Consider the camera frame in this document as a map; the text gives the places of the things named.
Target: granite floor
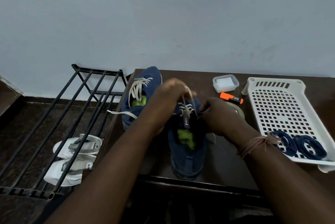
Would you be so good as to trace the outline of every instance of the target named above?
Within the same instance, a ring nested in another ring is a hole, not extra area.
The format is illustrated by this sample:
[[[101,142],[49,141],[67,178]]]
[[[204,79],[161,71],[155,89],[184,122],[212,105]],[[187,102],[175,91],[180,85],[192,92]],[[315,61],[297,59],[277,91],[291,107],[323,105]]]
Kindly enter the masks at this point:
[[[29,134],[36,122],[48,109],[50,105],[49,103],[50,100],[48,99],[41,100],[23,97],[15,104],[15,107],[11,107],[11,109],[8,110],[9,112],[4,114],[5,117],[1,117],[0,169],[4,167],[6,162],[10,159],[11,155],[18,148],[24,138]],[[37,131],[32,135],[31,139],[25,144],[14,163],[0,180],[1,186],[10,186],[14,182],[26,162],[31,158],[36,148],[43,141],[53,124],[65,109],[67,101],[61,100],[60,103],[61,104],[57,104],[53,108]],[[40,172],[43,170],[53,153],[52,147],[56,142],[62,140],[66,136],[69,128],[78,117],[83,104],[84,102],[78,101],[70,107],[59,126],[46,142],[36,159],[32,162],[26,174],[19,181],[17,187],[30,188],[34,184],[36,177],[38,177]],[[84,133],[94,112],[94,106],[95,103],[91,103],[91,105],[86,109],[73,137],[77,137],[80,133]],[[101,112],[90,134],[96,135],[99,125],[104,118],[105,112],[105,110]],[[104,137],[106,135],[111,118],[112,115],[109,114],[100,137]],[[52,190],[52,188],[52,185],[48,185],[46,190]],[[63,189],[61,192],[65,193],[67,190],[68,189]],[[47,201],[42,199],[0,195],[0,224],[31,223],[32,220],[40,214],[46,203]]]

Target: orange highlighter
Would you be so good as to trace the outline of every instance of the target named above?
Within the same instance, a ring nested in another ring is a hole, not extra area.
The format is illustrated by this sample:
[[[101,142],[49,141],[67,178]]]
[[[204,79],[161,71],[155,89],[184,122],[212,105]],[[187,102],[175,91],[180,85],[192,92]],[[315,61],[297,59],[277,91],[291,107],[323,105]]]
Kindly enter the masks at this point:
[[[227,93],[221,93],[220,98],[224,99],[224,100],[227,100],[227,101],[235,102],[235,103],[238,103],[238,104],[243,103],[243,99],[235,97],[235,96],[233,96],[231,94],[227,94]]]

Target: white wall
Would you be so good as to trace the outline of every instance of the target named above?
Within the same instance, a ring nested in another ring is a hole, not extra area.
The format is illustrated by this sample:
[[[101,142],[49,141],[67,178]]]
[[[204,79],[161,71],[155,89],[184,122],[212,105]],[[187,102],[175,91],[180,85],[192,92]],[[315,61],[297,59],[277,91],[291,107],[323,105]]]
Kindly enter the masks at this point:
[[[0,75],[42,97],[72,63],[335,77],[334,31],[335,0],[0,0]]]

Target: black metal shoe rack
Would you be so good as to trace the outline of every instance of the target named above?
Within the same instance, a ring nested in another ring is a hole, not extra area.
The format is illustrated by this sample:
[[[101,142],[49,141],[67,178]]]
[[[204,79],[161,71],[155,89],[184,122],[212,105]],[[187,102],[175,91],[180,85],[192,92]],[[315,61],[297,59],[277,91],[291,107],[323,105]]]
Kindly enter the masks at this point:
[[[39,128],[39,126],[44,121],[44,119],[48,116],[50,111],[55,107],[57,101],[61,98],[61,96],[63,95],[65,90],[69,87],[69,85],[72,83],[72,81],[74,80],[75,77],[78,76],[81,79],[81,81],[82,81],[81,86],[78,88],[78,90],[76,91],[76,93],[74,94],[72,99],[69,101],[69,103],[67,104],[67,106],[65,107],[65,109],[63,110],[61,115],[58,117],[57,121],[54,123],[52,128],[49,130],[49,132],[47,133],[47,135],[45,136],[45,138],[43,139],[41,144],[37,147],[37,149],[33,153],[32,157],[26,162],[26,164],[24,165],[21,173],[16,177],[16,179],[12,183],[12,185],[10,187],[0,186],[0,194],[3,194],[3,195],[17,195],[17,196],[24,196],[24,197],[35,197],[35,198],[49,199],[49,200],[58,198],[59,196],[63,195],[65,192],[61,191],[61,184],[62,184],[63,180],[65,179],[66,174],[69,172],[69,169],[72,166],[75,158],[77,157],[80,149],[82,148],[87,136],[90,134],[95,122],[98,119],[99,114],[101,113],[101,111],[103,109],[106,109],[105,104],[107,102],[108,97],[111,96],[111,101],[107,105],[107,110],[111,110],[111,105],[113,103],[114,97],[115,96],[122,96],[122,94],[123,94],[123,92],[113,92],[112,91],[117,79],[119,77],[121,77],[122,80],[123,80],[124,85],[125,86],[127,85],[126,79],[125,79],[125,77],[123,75],[123,71],[121,69],[117,72],[114,72],[114,71],[110,71],[110,70],[81,68],[81,67],[77,66],[76,64],[73,64],[72,67],[75,70],[75,73],[70,78],[68,83],[64,86],[64,88],[61,90],[61,92],[56,97],[56,99],[54,99],[54,101],[52,102],[52,104],[50,105],[48,110],[46,110],[46,112],[43,114],[43,116],[40,118],[40,120],[33,127],[31,132],[23,140],[21,145],[15,150],[14,154],[11,156],[10,160],[6,163],[6,165],[4,166],[2,171],[0,171],[0,180],[2,179],[2,177],[4,176],[4,174],[6,172],[10,171],[10,166],[15,161],[15,158],[18,156],[21,149],[24,147],[26,142],[31,138],[31,136],[35,133],[35,131]],[[101,75],[98,83],[96,84],[96,86],[94,87],[93,90],[91,90],[87,85],[87,81],[91,77],[92,74]],[[105,78],[105,76],[114,76],[115,78],[114,78],[114,80],[113,80],[113,82],[112,82],[108,91],[98,91],[98,87],[100,86],[100,84],[103,81],[103,79]],[[41,171],[40,175],[36,179],[32,188],[18,188],[17,185],[18,185],[19,181],[22,179],[24,174],[27,172],[27,170],[31,166],[31,164],[34,161],[34,159],[36,158],[36,156],[40,153],[43,146],[49,140],[52,133],[56,130],[57,126],[60,124],[60,122],[64,118],[65,114],[68,112],[69,108],[71,107],[71,105],[73,104],[73,102],[77,98],[78,94],[83,89],[83,87],[86,87],[86,89],[90,93],[90,96],[87,99],[86,103],[84,104],[82,110],[80,111],[79,116],[76,118],[75,122],[71,125],[70,129],[68,130],[68,133],[67,133],[66,137],[63,138],[60,146],[58,147],[56,152],[50,158],[47,166]],[[82,116],[83,116],[83,114],[86,110],[86,108],[90,104],[90,101],[92,100],[92,98],[94,98],[97,101],[97,104],[95,106],[93,114],[92,114],[92,116],[90,118],[90,121],[88,123],[89,125],[88,125],[88,127],[85,131],[85,135],[84,135],[82,141],[80,142],[79,146],[77,147],[76,151],[74,152],[70,162],[66,166],[66,168],[65,168],[61,178],[59,179],[58,183],[56,184],[56,186],[54,186],[54,188],[52,190],[46,190],[48,183],[43,181],[43,177],[47,173],[48,169],[51,167],[52,163],[57,158],[57,155],[59,154],[61,148],[64,146],[66,140],[73,136],[73,133],[75,132],[75,130],[76,130],[76,128],[77,128],[77,126],[78,126],[78,124],[79,124],[79,122],[80,122],[80,120],[81,120],[81,118],[82,118]],[[108,115],[108,112],[105,113],[105,116],[103,117],[103,121],[100,123],[100,125],[98,127],[98,133],[96,135],[98,137],[100,136],[100,134],[103,130],[103,127],[104,127],[106,119],[107,119],[107,115]]]

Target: blue sneaker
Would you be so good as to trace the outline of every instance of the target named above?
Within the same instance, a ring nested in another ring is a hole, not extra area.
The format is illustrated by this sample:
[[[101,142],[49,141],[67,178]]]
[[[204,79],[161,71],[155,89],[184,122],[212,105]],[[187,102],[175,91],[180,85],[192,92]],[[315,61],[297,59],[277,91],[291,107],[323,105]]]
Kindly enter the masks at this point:
[[[202,171],[207,150],[206,133],[198,122],[200,102],[194,98],[194,105],[190,101],[178,103],[179,113],[173,115],[169,121],[168,140],[171,150],[171,168],[178,177],[194,180]],[[184,113],[189,114],[188,129],[184,125]]]
[[[144,70],[133,82],[129,92],[123,99],[121,112],[108,111],[112,114],[122,114],[123,128],[126,130],[140,115],[153,95],[157,86],[162,84],[162,75],[155,66]]]

